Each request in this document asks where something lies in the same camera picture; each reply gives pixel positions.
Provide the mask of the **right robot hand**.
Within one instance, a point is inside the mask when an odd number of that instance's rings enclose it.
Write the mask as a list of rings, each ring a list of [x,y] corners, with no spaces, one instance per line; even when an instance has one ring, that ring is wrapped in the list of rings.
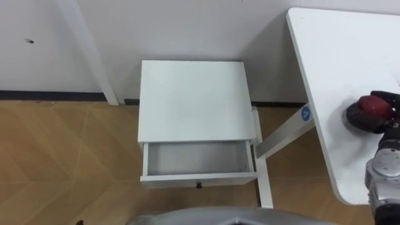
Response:
[[[399,94],[371,91],[346,109],[346,118],[355,128],[369,133],[399,129]]]

